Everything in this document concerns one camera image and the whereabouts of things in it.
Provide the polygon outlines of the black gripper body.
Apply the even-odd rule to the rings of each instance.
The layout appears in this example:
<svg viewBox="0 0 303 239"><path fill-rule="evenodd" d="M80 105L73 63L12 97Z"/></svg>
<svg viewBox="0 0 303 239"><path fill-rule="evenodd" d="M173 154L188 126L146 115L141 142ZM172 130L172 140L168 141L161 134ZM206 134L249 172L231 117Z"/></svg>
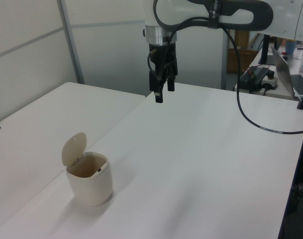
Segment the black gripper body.
<svg viewBox="0 0 303 239"><path fill-rule="evenodd" d="M163 66L165 70L177 72L176 43L170 43L169 45L166 43L164 45L149 44L148 67L152 70L150 62L155 65L156 72L159 72Z"/></svg>

